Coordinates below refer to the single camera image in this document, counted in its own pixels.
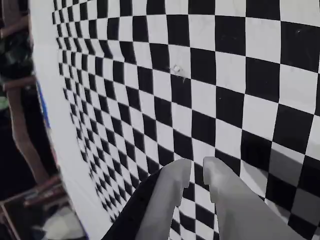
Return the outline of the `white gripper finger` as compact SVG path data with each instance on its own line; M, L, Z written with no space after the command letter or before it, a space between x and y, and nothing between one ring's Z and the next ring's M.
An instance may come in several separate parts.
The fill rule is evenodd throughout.
M203 159L203 182L216 206L222 240L301 240L222 160Z

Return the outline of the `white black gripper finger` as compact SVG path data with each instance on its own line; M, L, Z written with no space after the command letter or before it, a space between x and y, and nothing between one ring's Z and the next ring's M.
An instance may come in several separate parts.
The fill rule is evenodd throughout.
M181 158L141 182L104 240L166 240L175 207L189 187L192 161Z

